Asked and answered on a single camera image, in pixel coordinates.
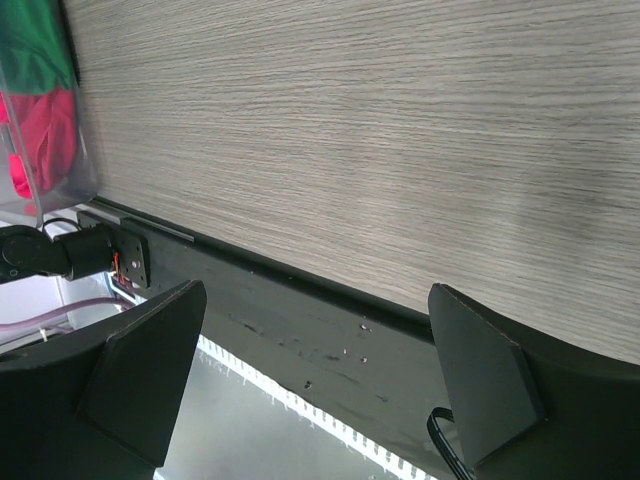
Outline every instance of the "plastic container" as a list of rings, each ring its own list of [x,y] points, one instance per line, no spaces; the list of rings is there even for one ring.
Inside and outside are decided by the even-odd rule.
[[[85,143],[58,0],[0,1],[0,220],[40,226],[86,202],[97,174]]]

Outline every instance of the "gray tabletop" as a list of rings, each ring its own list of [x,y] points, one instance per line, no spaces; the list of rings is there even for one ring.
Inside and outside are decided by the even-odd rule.
[[[640,362],[640,4],[66,0],[105,197]]]

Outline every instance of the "black cable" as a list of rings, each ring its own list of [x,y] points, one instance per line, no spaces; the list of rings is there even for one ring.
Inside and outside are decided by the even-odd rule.
[[[47,233],[46,228],[48,225],[51,225],[52,223],[66,223],[68,225],[74,226],[76,230],[82,230],[82,227],[80,226],[80,224],[75,220],[71,220],[70,218],[56,217],[56,218],[50,218],[49,220],[45,220],[45,222],[42,224],[42,231]]]
[[[440,425],[438,425],[437,418],[442,418],[451,423],[455,423],[453,418],[453,412],[448,408],[436,407],[429,415],[427,419],[427,431],[431,441],[442,455],[442,458],[455,475],[457,480],[476,480],[475,475],[469,471],[466,465],[458,458],[456,452],[451,448],[451,445],[442,433]]]

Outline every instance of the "red cloth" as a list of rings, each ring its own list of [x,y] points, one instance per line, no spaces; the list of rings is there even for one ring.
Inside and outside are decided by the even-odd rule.
[[[18,125],[10,125],[14,138],[22,134],[26,158],[29,159],[35,188],[45,194],[62,181],[76,157],[77,125],[72,91],[56,89],[47,95],[11,95]],[[0,123],[10,123],[0,102]],[[9,156],[9,173],[16,193],[33,198],[22,159],[25,155]]]

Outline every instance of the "metal bracket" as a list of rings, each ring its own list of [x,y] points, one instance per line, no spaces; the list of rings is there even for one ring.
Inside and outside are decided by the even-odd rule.
[[[149,288],[149,247],[143,236],[90,212],[79,212],[78,223],[82,228],[108,227],[112,247],[118,253],[120,275],[140,288]]]

